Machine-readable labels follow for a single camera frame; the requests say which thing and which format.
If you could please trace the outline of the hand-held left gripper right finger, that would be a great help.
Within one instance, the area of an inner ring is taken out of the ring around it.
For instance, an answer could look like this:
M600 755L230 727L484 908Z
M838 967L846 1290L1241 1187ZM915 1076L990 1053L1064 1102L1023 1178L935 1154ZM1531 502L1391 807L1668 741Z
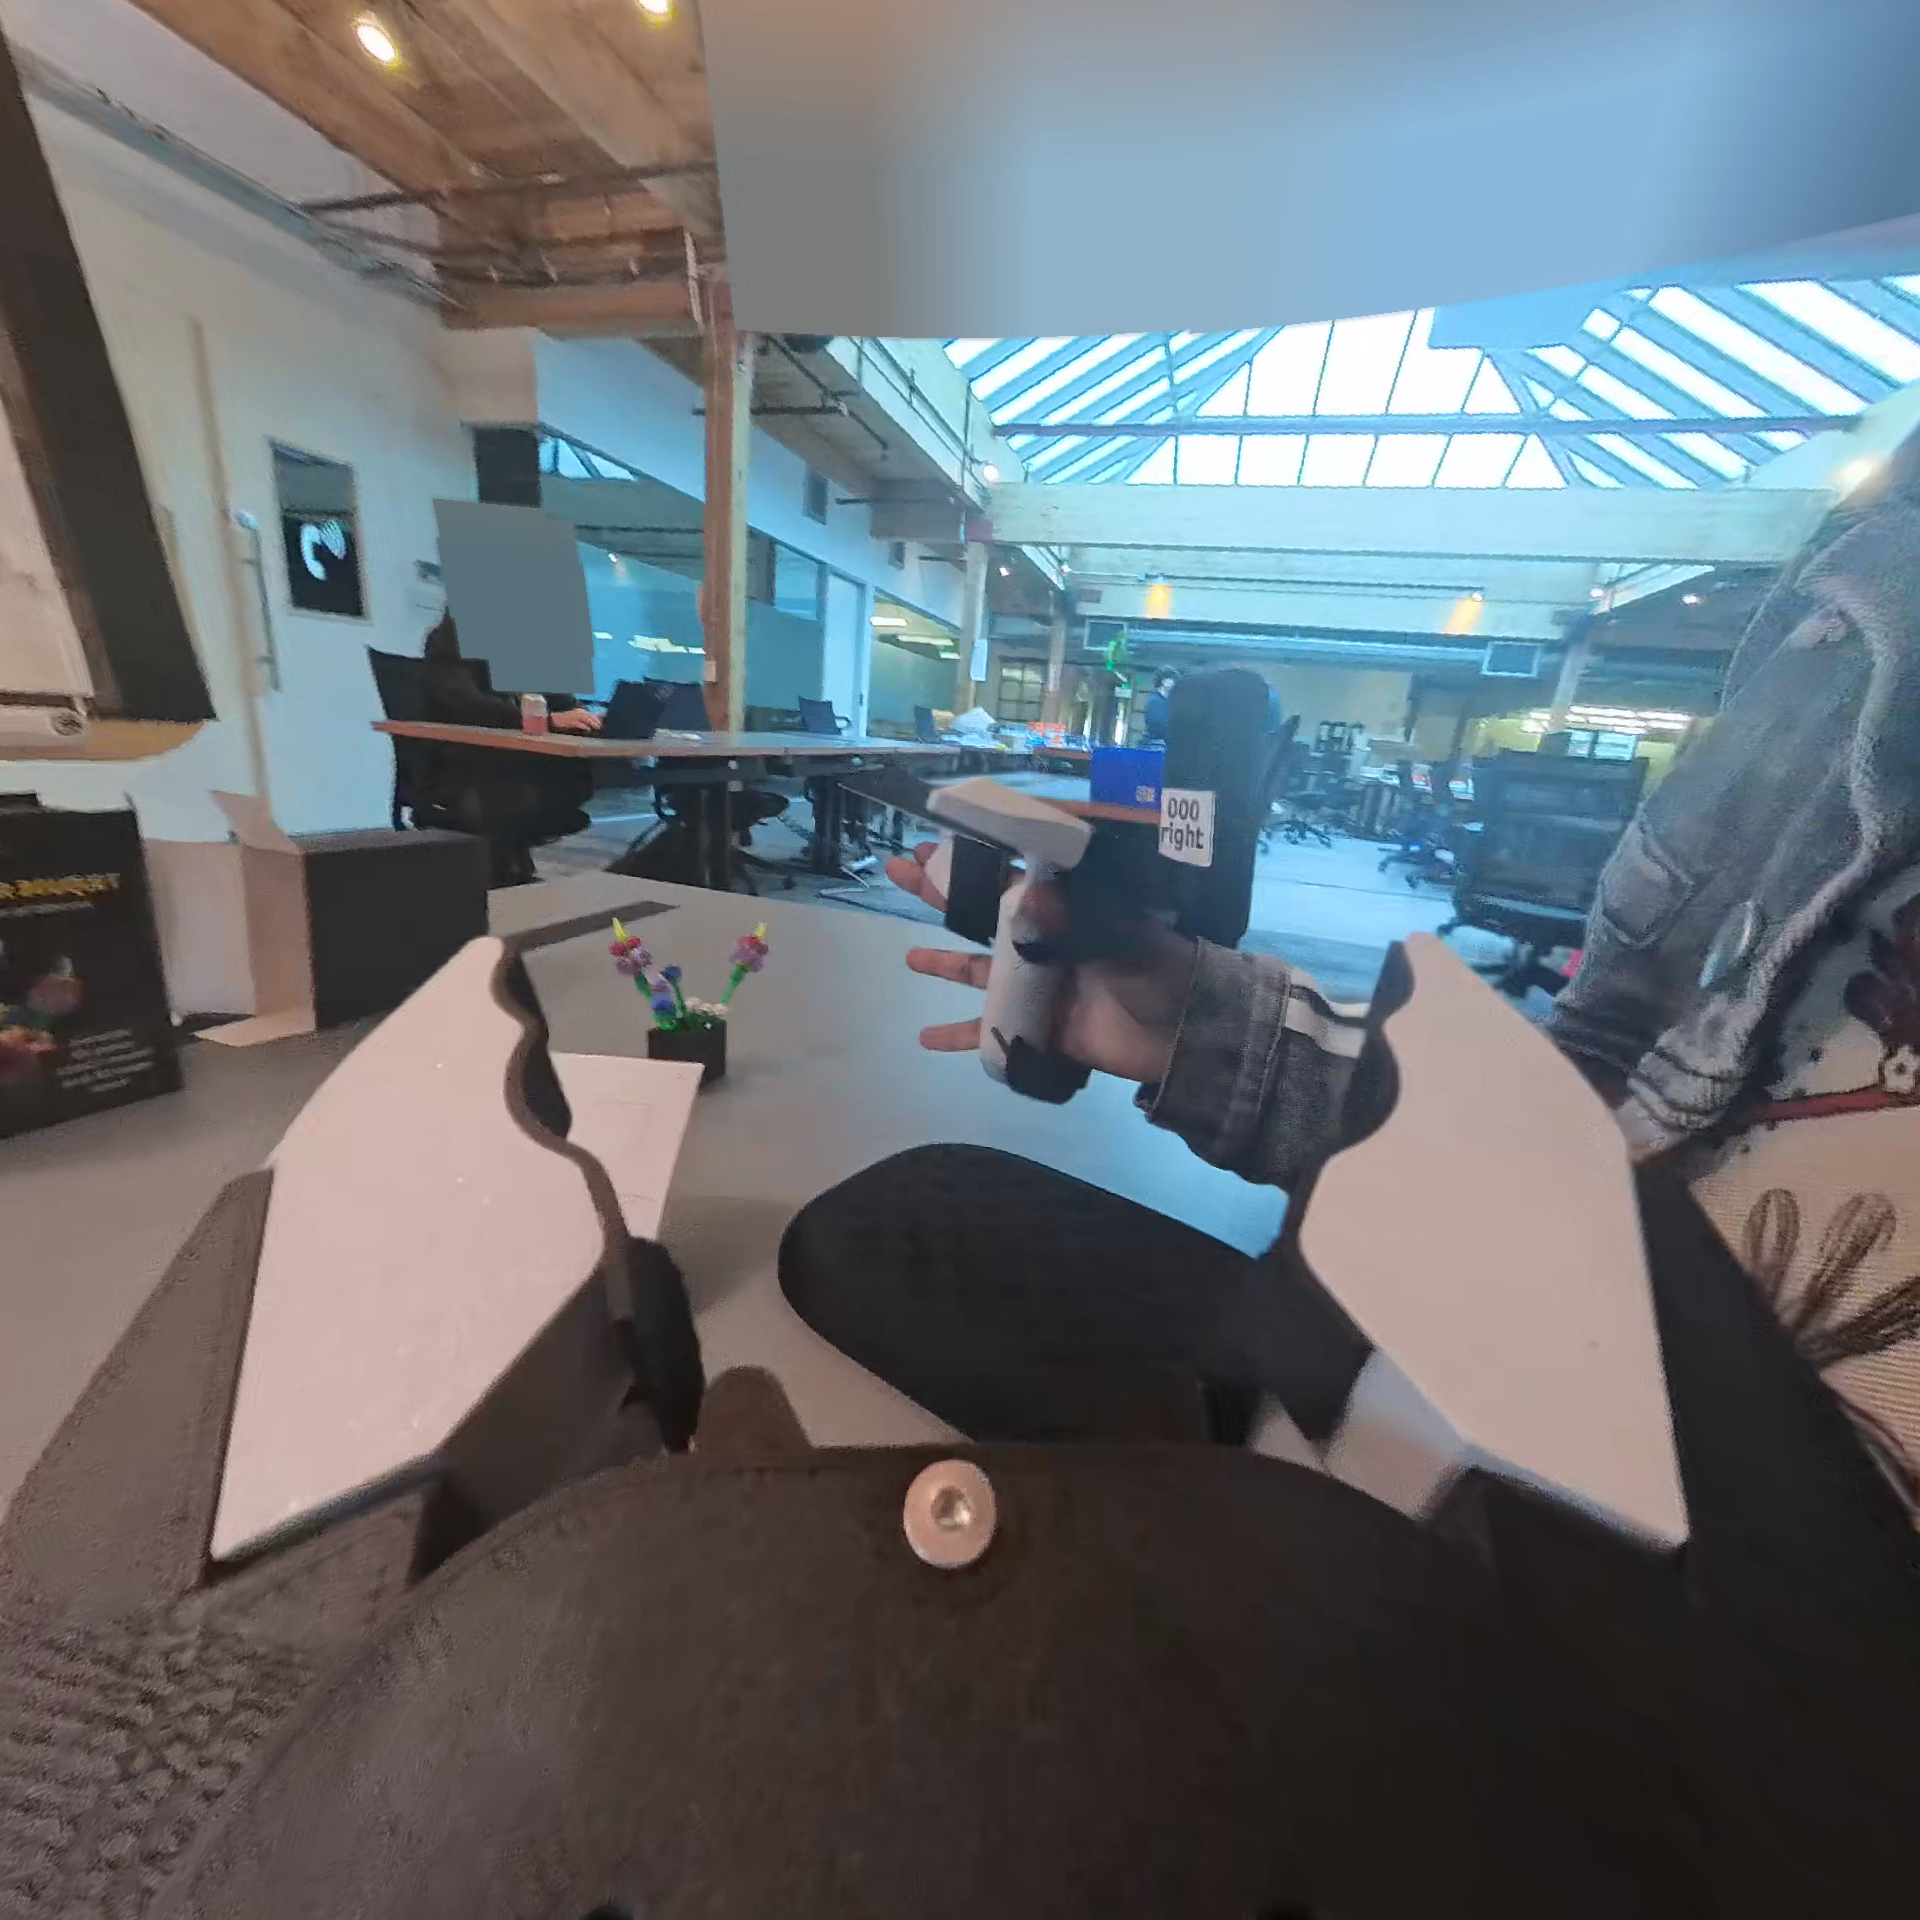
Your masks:
M1652 1550L1691 1532L1635 1166L1538 1024L1445 941L1381 973L1298 1263L1366 1354L1322 1466L1409 1517L1495 1477Z

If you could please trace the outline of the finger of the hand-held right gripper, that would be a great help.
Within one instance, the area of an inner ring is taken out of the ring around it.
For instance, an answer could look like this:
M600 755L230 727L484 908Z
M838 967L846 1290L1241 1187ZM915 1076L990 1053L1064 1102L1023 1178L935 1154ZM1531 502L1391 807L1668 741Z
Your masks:
M1092 846L1092 822L1036 793L971 776L925 787L925 818L952 835L1009 852L1030 868L1071 873Z

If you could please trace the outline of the toy brick flower pot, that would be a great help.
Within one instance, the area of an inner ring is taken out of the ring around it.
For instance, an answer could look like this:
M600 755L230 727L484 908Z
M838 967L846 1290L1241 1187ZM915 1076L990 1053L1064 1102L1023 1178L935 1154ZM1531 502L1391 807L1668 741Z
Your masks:
M639 916L611 921L608 961L644 1003L647 1056L700 1069L705 1086L721 1082L729 1073L733 1003L743 984L763 973L768 955L770 928L760 923L733 943L725 982L703 998L693 993L687 971L662 959L639 930Z

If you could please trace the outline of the person's right forearm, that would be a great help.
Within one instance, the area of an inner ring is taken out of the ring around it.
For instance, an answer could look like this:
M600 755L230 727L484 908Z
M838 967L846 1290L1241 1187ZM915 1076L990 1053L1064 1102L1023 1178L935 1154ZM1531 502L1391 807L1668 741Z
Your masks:
M1269 955L1201 943L1147 1122L1203 1162L1292 1191L1334 1148L1372 1007Z

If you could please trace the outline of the grey desk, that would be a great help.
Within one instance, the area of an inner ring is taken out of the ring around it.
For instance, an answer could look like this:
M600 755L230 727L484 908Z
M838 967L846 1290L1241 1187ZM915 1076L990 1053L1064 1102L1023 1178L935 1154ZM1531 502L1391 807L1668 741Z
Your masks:
M936 930L870 910L654 886L674 900L658 948L693 978L764 923L768 967L735 1001L731 1069L684 1138L665 1217L711 1370L775 1373L809 1438L907 1447L939 1422L826 1346L783 1302L777 1249L824 1188L916 1144L1009 1150L1108 1188L1247 1255L1273 1247L1285 1197L1201 1162L1099 1076L1048 1108L973 1056L918 1044L973 1013L971 991L910 973ZM3 1488L29 1466L112 1353L180 1243L276 1148L367 1023L228 1048L192 1039L180 1092L4 1142Z

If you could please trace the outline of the person's right hand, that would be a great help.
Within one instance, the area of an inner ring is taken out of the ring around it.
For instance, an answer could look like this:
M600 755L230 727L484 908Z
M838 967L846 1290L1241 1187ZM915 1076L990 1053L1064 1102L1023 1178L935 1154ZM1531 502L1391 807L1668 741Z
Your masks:
M884 863L887 879L926 907L946 908L946 895L930 868L936 844L923 841L909 854ZM1067 941L1073 930L1071 903L1057 883L1026 885L1032 924L1044 937ZM1196 943L1165 924L1135 923L1131 947L1119 959L1095 959L1069 969L1054 1005L1057 1020L1048 1050L1097 1075L1139 1088L1162 1082L1175 1053L1182 1010L1195 974ZM907 955L910 973L952 987L984 993L992 961L984 953L915 947ZM935 1023L921 1030L929 1053L979 1053L983 1017Z

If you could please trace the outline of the open instruction booklet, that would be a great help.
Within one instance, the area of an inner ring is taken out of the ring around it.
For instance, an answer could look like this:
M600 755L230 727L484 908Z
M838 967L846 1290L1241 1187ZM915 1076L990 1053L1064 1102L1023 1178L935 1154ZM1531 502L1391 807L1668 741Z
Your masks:
M569 1138L605 1169L629 1237L658 1243L705 1069L587 1053L554 1053L550 1065Z

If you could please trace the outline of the long office table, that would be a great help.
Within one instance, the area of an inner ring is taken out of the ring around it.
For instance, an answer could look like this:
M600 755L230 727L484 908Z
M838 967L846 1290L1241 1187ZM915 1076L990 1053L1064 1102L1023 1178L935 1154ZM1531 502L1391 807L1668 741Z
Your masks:
M414 738L471 749L567 757L588 766L635 771L644 787L695 787L690 804L695 883L711 893L729 893L738 866L733 797L736 790L768 788L777 780L826 787L816 810L809 871L834 883L856 883L844 858L846 793L856 772L907 766L944 775L963 761L961 746L935 741L869 738L813 733L666 733L652 741L605 741L600 733L487 733L420 722L377 721L373 730L389 741Z

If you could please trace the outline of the white floral garment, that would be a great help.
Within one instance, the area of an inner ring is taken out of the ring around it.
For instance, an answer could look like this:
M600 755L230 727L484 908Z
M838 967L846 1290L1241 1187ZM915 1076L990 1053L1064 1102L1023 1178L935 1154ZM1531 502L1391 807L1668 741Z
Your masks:
M1693 1198L1919 1514L1919 871L1834 932Z

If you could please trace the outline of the open black and white box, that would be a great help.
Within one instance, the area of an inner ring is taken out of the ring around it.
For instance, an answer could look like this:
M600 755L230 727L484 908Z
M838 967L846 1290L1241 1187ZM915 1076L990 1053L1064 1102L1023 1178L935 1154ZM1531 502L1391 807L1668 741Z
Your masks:
M382 1017L491 928L492 857L451 828L292 835L255 794L212 794L239 858L252 1013L204 1028L246 1048Z

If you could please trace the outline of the person's leg in black pants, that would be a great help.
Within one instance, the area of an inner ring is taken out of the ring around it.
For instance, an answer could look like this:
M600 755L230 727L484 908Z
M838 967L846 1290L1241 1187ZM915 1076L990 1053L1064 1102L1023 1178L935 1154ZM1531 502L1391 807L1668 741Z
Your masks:
M980 1444L1242 1447L1263 1405L1326 1436L1355 1346L1274 1260L986 1146L918 1146L781 1239L804 1327Z

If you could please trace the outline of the grey denim jacket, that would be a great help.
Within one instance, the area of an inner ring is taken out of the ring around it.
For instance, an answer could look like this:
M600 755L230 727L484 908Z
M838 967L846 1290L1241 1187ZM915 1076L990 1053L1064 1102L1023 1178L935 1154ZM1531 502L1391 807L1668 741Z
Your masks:
M1729 1122L1865 900L1916 866L1919 450L1784 566L1597 883L1548 1039L1638 1161Z

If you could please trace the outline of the black framed whiteboard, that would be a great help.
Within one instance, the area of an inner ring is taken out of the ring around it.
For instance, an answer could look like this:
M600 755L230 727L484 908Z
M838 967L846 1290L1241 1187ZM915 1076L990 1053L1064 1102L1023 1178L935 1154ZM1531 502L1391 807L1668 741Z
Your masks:
M162 757L219 710L82 259L3 50L3 755Z

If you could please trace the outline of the wooden support post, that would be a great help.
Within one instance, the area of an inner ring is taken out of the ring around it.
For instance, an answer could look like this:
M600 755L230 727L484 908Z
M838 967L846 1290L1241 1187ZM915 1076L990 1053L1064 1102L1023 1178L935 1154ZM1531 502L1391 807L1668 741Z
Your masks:
M703 338L705 501L698 592L713 733L744 730L757 337L716 307Z

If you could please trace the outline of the black phone wall sign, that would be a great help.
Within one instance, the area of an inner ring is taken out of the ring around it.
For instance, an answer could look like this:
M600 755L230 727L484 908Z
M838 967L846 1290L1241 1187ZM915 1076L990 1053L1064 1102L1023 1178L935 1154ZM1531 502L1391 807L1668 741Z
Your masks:
M355 468L282 442L270 444L270 462L290 611L369 621Z

